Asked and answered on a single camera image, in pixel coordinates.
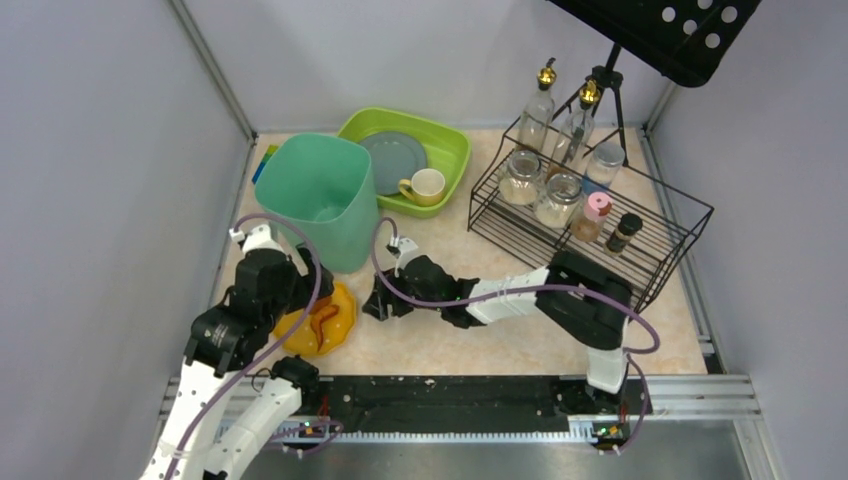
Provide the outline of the yellow scalloped plate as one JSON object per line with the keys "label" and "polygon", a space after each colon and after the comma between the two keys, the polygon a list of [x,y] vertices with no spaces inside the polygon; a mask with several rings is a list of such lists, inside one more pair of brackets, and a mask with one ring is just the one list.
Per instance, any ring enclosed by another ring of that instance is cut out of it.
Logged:
{"label": "yellow scalloped plate", "polygon": [[300,326],[283,342],[282,350],[305,357],[325,356],[347,340],[356,325],[356,299],[344,283],[335,281],[334,287],[335,291],[331,299],[339,306],[339,313],[323,324],[324,344],[321,349],[317,350],[315,336],[310,330],[309,313]]}

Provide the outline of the gold top oil bottle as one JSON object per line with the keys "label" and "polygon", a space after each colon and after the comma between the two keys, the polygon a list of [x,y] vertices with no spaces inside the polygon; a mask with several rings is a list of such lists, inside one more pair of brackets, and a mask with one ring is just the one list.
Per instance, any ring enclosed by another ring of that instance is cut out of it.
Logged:
{"label": "gold top oil bottle", "polygon": [[551,154],[552,162],[548,169],[547,179],[556,174],[565,174],[578,154],[583,149],[595,128],[592,111],[601,94],[594,79],[586,81],[578,93],[578,107],[562,122],[560,134]]}
{"label": "gold top oil bottle", "polygon": [[536,90],[526,102],[519,122],[517,142],[521,149],[541,153],[547,137],[548,126],[555,111],[551,89],[557,73],[555,57],[551,57],[536,75]]}

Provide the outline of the yellow and white mug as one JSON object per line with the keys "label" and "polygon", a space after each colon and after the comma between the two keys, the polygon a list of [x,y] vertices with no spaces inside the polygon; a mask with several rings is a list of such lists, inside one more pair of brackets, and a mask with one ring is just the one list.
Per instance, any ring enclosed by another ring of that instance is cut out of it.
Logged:
{"label": "yellow and white mug", "polygon": [[398,182],[399,192],[414,205],[421,207],[439,204],[445,197],[446,187],[445,176],[434,168],[421,169],[410,179]]}

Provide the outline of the glass jar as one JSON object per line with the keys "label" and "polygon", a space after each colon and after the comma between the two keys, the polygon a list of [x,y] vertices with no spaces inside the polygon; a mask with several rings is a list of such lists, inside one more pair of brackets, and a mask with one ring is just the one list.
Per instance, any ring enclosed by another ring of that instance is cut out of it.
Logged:
{"label": "glass jar", "polygon": [[510,153],[499,172],[498,190],[512,205],[532,205],[539,195],[542,164],[531,150]]}
{"label": "glass jar", "polygon": [[582,184],[571,173],[556,173],[546,182],[535,206],[536,218],[552,229],[566,228],[576,212],[582,196]]}

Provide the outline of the silver lid blue label jar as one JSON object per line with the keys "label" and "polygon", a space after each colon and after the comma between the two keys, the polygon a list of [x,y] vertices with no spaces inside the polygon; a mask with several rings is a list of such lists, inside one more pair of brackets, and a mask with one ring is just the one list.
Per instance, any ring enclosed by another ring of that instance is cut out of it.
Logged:
{"label": "silver lid blue label jar", "polygon": [[625,159],[626,152],[619,144],[610,141],[598,144],[582,176],[582,193],[589,196],[608,191]]}

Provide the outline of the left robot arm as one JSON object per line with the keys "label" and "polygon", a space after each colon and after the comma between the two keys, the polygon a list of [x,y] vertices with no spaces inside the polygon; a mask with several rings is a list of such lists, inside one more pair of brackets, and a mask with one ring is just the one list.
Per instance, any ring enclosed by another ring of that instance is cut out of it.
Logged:
{"label": "left robot arm", "polygon": [[277,361],[256,399],[225,432],[219,430],[233,395],[232,381],[262,349],[285,314],[329,297],[333,276],[305,245],[308,266],[298,272],[290,255],[256,248],[238,263],[235,282],[220,303],[191,325],[180,383],[145,479],[238,479],[279,426],[313,396],[319,370],[304,359]]}

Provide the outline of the teal trash bin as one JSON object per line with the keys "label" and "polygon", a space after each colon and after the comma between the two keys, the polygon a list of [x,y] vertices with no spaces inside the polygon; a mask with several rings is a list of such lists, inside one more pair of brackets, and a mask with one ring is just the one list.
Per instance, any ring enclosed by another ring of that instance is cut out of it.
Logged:
{"label": "teal trash bin", "polygon": [[327,134],[296,134],[266,162],[254,195],[264,211],[311,240],[328,270],[350,274],[365,264],[379,215],[364,147]]}

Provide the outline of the black lid spice jar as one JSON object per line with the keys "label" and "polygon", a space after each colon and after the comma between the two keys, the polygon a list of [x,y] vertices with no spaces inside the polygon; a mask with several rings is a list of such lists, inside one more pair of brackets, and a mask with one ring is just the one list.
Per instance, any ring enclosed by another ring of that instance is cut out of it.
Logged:
{"label": "black lid spice jar", "polygon": [[639,215],[625,213],[604,243],[605,252],[611,256],[620,255],[642,228],[643,220]]}

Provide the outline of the pink lid spice jar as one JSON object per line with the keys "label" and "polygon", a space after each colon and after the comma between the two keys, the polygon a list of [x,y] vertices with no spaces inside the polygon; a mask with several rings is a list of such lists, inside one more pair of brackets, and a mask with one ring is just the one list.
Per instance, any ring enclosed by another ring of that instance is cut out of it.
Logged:
{"label": "pink lid spice jar", "polygon": [[589,194],[583,202],[582,210],[576,213],[571,222],[572,236],[586,243],[597,240],[612,206],[613,199],[608,193],[597,191]]}

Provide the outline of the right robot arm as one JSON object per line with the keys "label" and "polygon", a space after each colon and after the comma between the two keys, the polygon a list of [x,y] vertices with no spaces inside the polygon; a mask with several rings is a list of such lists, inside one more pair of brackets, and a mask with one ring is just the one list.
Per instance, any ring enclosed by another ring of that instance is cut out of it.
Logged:
{"label": "right robot arm", "polygon": [[400,268],[374,276],[362,311],[380,321],[402,317],[428,302],[442,320],[468,329],[514,317],[544,316],[587,347],[587,383],[610,394],[620,391],[628,367],[623,339],[631,283],[575,252],[561,251],[551,263],[500,282],[455,278],[428,256],[415,254]]}

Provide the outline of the grey-blue plate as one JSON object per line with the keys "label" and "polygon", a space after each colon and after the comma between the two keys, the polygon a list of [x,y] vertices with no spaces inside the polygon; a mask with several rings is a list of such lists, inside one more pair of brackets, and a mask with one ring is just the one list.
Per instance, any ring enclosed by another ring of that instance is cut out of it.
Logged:
{"label": "grey-blue plate", "polygon": [[424,146],[411,135],[398,131],[374,133],[358,142],[372,161],[375,191],[381,196],[399,192],[401,180],[411,179],[428,165]]}

